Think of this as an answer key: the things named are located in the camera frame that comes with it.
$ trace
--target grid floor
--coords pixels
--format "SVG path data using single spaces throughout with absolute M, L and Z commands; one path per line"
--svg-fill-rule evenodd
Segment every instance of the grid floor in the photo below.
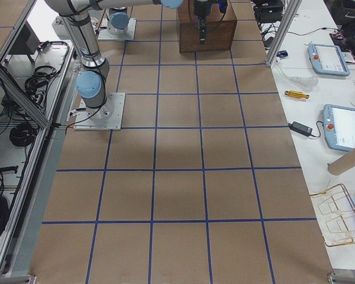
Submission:
M 179 54 L 174 11 L 101 43 L 119 132 L 69 131 L 31 273 L 46 283 L 326 283 L 321 233 L 249 2 L 231 51 Z

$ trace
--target black power adapter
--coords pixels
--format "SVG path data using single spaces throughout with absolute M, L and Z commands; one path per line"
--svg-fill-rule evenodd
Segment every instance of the black power adapter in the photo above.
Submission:
M 272 42 L 273 42 L 273 37 L 269 37 L 267 40 L 265 40 L 263 42 L 264 47 L 265 47 L 266 50 L 270 49 L 270 47 L 272 45 Z
M 298 123 L 296 121 L 294 121 L 293 123 L 288 123 L 288 126 L 289 126 L 289 129 L 297 132 L 297 133 L 300 133 L 304 136 L 312 136 L 312 128 L 310 127 L 307 127 L 306 125 L 303 125 L 301 123 Z

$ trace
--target screen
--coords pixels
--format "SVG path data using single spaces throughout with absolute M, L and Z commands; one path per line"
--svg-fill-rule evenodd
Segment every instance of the screen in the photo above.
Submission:
M 355 111 L 331 108 L 334 117 L 337 145 L 355 148 Z
M 340 71 L 343 72 L 344 68 L 339 58 L 336 47 L 332 46 L 316 46 L 315 47 L 322 69 L 326 71 Z

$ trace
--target white table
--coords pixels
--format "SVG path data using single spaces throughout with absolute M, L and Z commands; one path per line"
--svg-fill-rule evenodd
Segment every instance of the white table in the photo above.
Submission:
M 304 0 L 298 10 L 289 31 L 304 34 L 321 27 L 336 28 L 325 4 L 320 0 Z M 314 71 L 308 60 L 306 44 L 332 44 L 329 30 L 319 30 L 314 33 L 298 36 L 287 34 L 280 50 L 287 50 L 289 57 L 281 60 L 280 65 L 288 76 L 312 76 Z M 274 64 L 272 72 L 282 100 L 282 105 L 288 122 L 297 121 L 313 128 L 313 134 L 318 135 L 315 123 L 321 119 L 321 110 L 325 104 L 355 107 L 355 66 L 350 66 L 351 74 L 341 78 L 336 76 L 318 76 L 318 85 L 311 91 L 305 90 L 281 75 Z M 284 95 L 284 91 L 304 91 L 310 98 L 297 100 Z M 292 132 L 293 141 L 302 166 L 306 184 L 310 194 L 321 192 L 337 183 L 343 183 L 348 189 L 355 191 L 355 168 L 340 176 L 333 176 L 327 171 L 327 163 L 337 160 L 345 152 L 332 150 L 323 138 L 308 138 Z M 314 204 L 319 226 L 324 235 L 326 228 L 321 224 L 321 214 Z M 333 269 L 355 270 L 355 244 L 337 247 L 327 247 Z

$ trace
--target robotic arm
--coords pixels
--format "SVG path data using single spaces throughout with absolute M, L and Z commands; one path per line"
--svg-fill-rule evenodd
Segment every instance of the robotic arm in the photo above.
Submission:
M 111 13 L 112 22 L 117 27 L 124 28 L 124 13 L 121 10 L 127 6 L 163 4 L 169 8 L 177 8 L 182 2 L 183 0 L 46 0 L 47 5 L 62 17 L 64 26 L 81 57 L 84 71 L 76 79 L 76 89 L 84 100 L 89 119 L 109 118 L 114 107 L 108 102 L 105 91 L 109 62 L 100 52 L 88 11 L 119 10 L 117 14 Z

